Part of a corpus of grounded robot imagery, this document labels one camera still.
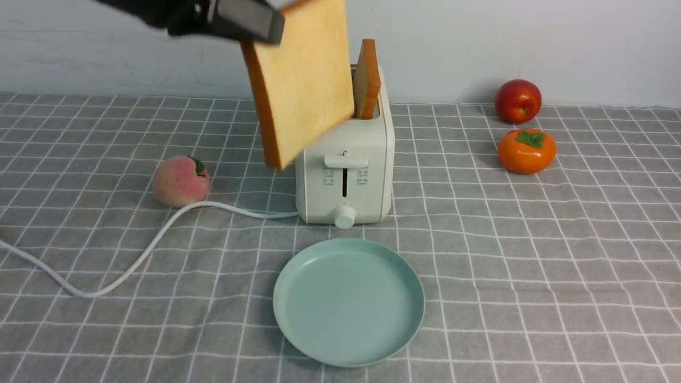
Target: bread slice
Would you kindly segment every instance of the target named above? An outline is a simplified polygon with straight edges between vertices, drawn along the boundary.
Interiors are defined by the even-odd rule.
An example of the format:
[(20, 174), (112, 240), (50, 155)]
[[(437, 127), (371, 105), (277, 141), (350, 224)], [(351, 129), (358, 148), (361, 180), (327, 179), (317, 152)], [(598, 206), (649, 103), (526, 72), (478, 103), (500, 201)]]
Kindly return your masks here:
[(354, 111), (345, 0), (297, 0), (281, 12), (279, 46), (241, 43), (265, 163), (278, 169)]
[(355, 92), (354, 117), (362, 120), (373, 118), (381, 90), (381, 77), (376, 55), (376, 41), (372, 39), (362, 40), (360, 57), (355, 67), (353, 88)]

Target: persimmon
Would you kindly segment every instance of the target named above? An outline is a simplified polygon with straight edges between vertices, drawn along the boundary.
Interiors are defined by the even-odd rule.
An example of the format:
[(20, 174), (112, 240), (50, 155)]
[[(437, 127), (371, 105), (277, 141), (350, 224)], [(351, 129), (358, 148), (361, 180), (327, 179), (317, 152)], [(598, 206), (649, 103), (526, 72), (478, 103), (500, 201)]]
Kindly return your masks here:
[(515, 129), (501, 138), (497, 154), (506, 170), (534, 174), (548, 168), (556, 158), (556, 141), (540, 129)]

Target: toaster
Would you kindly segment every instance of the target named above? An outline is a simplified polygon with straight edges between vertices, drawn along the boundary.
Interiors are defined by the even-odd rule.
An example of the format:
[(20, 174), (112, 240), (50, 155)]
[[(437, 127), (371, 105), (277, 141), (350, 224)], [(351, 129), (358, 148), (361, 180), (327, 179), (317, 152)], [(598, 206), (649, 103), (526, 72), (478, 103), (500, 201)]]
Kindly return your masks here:
[(371, 119), (349, 119), (295, 160), (296, 208), (307, 224), (375, 224), (392, 205), (395, 131), (383, 69)]

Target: peach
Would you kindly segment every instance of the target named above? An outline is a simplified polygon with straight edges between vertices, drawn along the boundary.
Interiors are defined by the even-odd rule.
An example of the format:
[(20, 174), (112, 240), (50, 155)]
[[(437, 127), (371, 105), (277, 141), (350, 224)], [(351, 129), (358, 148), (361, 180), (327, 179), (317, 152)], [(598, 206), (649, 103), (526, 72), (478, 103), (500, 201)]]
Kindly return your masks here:
[(153, 177), (153, 191), (161, 203), (175, 208), (206, 198), (210, 188), (208, 171), (196, 158), (177, 155), (161, 162)]

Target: light blue plate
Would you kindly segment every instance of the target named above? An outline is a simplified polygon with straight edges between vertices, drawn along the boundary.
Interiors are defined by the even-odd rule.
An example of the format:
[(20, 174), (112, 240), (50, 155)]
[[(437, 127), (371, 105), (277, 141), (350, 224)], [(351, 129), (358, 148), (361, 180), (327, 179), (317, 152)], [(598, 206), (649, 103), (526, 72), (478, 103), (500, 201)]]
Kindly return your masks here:
[(416, 272), (392, 250), (331, 239), (294, 256), (274, 285), (274, 316), (303, 354), (338, 367), (371, 365), (403, 349), (425, 312)]

